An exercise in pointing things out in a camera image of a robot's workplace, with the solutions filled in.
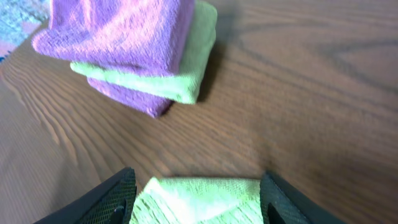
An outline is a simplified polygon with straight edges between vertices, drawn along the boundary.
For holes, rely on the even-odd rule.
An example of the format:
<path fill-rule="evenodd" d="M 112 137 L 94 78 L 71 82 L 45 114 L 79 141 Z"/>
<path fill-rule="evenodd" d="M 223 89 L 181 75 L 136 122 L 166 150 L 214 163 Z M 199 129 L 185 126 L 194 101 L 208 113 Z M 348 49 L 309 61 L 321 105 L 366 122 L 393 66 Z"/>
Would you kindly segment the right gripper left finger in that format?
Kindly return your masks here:
<path fill-rule="evenodd" d="M 35 224 L 128 224 L 136 193 L 134 169 L 126 167 Z"/>

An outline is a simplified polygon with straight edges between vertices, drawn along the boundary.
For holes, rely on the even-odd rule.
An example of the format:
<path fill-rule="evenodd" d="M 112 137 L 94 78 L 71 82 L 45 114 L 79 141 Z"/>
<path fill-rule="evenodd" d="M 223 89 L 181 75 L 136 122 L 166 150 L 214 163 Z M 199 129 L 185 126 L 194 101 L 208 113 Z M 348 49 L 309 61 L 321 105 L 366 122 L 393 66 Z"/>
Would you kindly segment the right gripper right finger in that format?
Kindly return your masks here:
<path fill-rule="evenodd" d="M 262 176 L 259 194 L 265 224 L 344 224 L 269 170 Z"/>

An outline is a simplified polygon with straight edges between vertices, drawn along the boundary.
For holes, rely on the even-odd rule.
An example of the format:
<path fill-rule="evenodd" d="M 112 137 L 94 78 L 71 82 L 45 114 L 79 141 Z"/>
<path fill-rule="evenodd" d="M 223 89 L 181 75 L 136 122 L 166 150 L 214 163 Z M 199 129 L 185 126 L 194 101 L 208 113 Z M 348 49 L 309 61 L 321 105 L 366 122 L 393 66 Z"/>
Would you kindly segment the light green microfiber cloth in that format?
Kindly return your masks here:
<path fill-rule="evenodd" d="M 130 224 L 263 223 L 260 182 L 229 178 L 151 178 Z"/>

